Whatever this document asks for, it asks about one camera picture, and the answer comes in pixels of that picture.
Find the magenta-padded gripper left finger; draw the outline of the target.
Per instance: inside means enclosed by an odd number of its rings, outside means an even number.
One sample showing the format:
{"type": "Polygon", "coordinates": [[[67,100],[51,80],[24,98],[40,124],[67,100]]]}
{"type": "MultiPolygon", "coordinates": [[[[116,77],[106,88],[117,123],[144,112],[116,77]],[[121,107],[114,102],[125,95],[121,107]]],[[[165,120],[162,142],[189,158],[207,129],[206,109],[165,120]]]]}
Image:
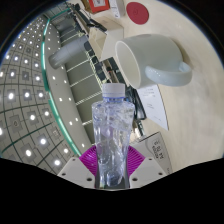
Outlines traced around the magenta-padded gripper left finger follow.
{"type": "Polygon", "coordinates": [[[79,158],[70,158],[58,176],[78,186],[94,189],[97,171],[96,147],[92,146],[79,158]]]}

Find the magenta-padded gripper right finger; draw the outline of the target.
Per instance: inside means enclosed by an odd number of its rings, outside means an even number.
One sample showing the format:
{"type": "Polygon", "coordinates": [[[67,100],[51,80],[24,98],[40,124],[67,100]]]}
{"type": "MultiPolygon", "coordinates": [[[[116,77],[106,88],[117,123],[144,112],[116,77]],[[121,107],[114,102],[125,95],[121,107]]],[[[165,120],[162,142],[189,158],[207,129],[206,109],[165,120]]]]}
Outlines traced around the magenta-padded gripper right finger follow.
{"type": "Polygon", "coordinates": [[[153,157],[145,157],[129,147],[126,170],[131,189],[140,188],[165,176],[165,172],[153,157]]]}

